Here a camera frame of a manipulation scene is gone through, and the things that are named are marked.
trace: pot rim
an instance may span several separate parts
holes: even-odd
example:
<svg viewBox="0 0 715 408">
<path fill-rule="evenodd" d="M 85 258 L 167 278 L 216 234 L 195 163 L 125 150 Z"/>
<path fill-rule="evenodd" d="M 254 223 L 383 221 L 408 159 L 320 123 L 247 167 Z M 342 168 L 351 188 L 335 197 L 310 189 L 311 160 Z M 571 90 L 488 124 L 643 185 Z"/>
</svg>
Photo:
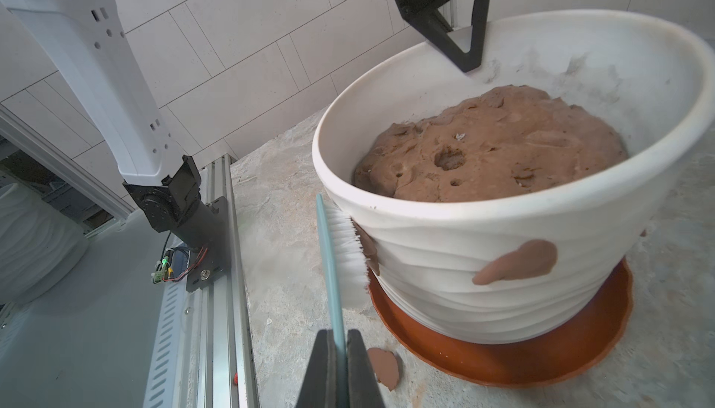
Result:
<svg viewBox="0 0 715 408">
<path fill-rule="evenodd" d="M 565 208 L 576 205 L 578 207 L 583 207 L 584 204 L 596 206 L 598 201 L 603 202 L 604 197 L 612 200 L 623 196 L 627 191 L 637 188 L 675 163 L 705 134 L 715 119 L 715 52 L 707 42 L 690 30 L 667 20 L 620 10 L 546 11 L 495 20 L 489 25 L 513 20 L 539 20 L 554 16 L 569 19 L 628 20 L 646 28 L 668 32 L 674 38 L 687 43 L 694 50 L 694 55 L 699 60 L 699 66 L 703 71 L 703 85 L 690 111 L 664 137 L 626 161 L 583 179 L 532 194 L 493 200 L 445 203 L 400 200 L 359 189 L 338 177 L 323 161 L 320 155 L 320 135 L 323 123 L 331 111 L 340 107 L 346 99 L 346 95 L 370 80 L 373 71 L 387 68 L 390 64 L 400 62 L 414 51 L 424 49 L 426 42 L 423 42 L 371 68 L 370 71 L 350 84 L 328 106 L 317 125 L 312 143 L 315 171 L 327 190 L 339 198 L 344 198 L 364 208 L 370 208 L 380 214 L 409 218 L 414 221 L 494 221 L 550 214 L 562 212 Z"/>
</svg>

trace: brown clay blob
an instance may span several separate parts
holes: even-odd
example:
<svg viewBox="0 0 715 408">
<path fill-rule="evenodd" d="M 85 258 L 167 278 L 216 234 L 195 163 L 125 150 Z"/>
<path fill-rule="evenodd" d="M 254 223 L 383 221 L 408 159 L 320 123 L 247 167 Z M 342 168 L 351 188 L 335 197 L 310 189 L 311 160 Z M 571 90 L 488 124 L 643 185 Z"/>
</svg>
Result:
<svg viewBox="0 0 715 408">
<path fill-rule="evenodd" d="M 378 377 L 378 382 L 393 391 L 400 381 L 400 370 L 395 355 L 390 351 L 381 350 L 379 347 L 371 347 L 368 350 L 368 357 L 372 370 Z"/>
<path fill-rule="evenodd" d="M 549 274 L 558 256 L 552 242 L 533 239 L 491 261 L 474 275 L 472 282 L 483 286 L 495 281 L 540 277 Z"/>
<path fill-rule="evenodd" d="M 557 187 L 626 158 L 616 131 L 582 107 L 504 86 L 393 124 L 356 168 L 355 186 L 403 200 L 479 201 Z"/>
</svg>

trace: orange saucer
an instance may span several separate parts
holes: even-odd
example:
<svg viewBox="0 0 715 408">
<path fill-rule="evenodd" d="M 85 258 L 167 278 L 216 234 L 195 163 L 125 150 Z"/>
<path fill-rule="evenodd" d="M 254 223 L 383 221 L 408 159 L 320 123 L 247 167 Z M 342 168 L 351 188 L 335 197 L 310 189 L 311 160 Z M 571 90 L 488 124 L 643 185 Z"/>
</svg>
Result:
<svg viewBox="0 0 715 408">
<path fill-rule="evenodd" d="M 486 386 L 546 386 L 584 373 L 621 339 L 633 308 L 633 276 L 623 259 L 594 298 L 564 325 L 518 343 L 475 344 L 416 322 L 390 301 L 370 274 L 372 304 L 400 343 L 442 372 Z"/>
</svg>

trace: scrub brush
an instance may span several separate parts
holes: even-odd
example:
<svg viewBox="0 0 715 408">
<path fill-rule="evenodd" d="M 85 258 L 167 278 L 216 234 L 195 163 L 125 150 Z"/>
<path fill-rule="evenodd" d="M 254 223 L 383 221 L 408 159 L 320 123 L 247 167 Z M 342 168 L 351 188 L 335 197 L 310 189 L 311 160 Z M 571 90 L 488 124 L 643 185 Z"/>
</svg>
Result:
<svg viewBox="0 0 715 408">
<path fill-rule="evenodd" d="M 335 204 L 325 204 L 315 196 L 317 234 L 322 269 L 327 288 L 327 308 L 333 325 L 336 352 L 338 408 L 349 406 L 347 394 L 347 346 L 343 326 L 343 307 L 360 306 L 368 300 L 367 258 L 350 216 Z"/>
</svg>

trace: white bristles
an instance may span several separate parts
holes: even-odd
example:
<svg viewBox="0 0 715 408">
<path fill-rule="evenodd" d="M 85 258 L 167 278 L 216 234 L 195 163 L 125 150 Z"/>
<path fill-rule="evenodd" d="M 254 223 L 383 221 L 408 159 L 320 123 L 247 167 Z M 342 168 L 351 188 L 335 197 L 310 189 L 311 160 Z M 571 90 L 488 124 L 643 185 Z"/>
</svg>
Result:
<svg viewBox="0 0 715 408">
<path fill-rule="evenodd" d="M 367 258 L 362 253 L 360 237 L 350 216 L 333 202 L 325 203 L 325 215 L 333 238 L 341 303 L 346 308 L 363 307 L 370 302 L 370 296 Z"/>
</svg>

